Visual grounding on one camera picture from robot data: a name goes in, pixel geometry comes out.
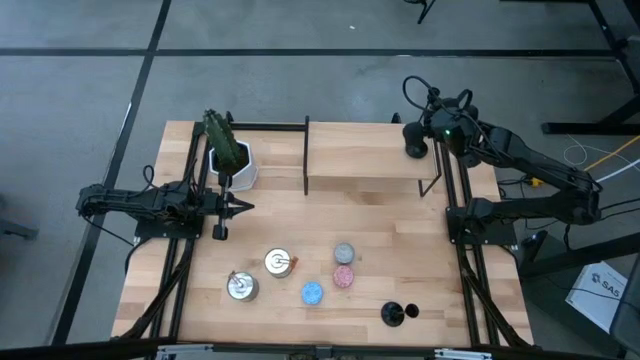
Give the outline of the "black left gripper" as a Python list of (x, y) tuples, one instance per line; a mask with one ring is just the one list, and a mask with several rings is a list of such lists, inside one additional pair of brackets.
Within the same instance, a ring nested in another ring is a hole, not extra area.
[(232, 204), (238, 207), (231, 207), (229, 214), (229, 198), (233, 197), (230, 191), (232, 177), (224, 172), (220, 172), (218, 174), (218, 185), (220, 187), (218, 193), (209, 188), (205, 190), (204, 206), (208, 215), (218, 217), (218, 223), (213, 227), (212, 237), (216, 240), (226, 240), (228, 238), (228, 228), (225, 225), (225, 221), (230, 217), (233, 218), (245, 211), (252, 210), (254, 205), (234, 198)]

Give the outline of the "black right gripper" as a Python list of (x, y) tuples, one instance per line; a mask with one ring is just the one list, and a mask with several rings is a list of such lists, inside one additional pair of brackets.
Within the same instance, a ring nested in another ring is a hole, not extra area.
[(440, 103), (427, 105), (422, 132), (427, 138), (444, 144), (460, 162), (472, 168), (480, 164), (473, 150), (480, 139), (480, 131), (474, 124), (477, 119), (478, 109), (469, 101), (460, 106), (457, 98), (445, 98)]

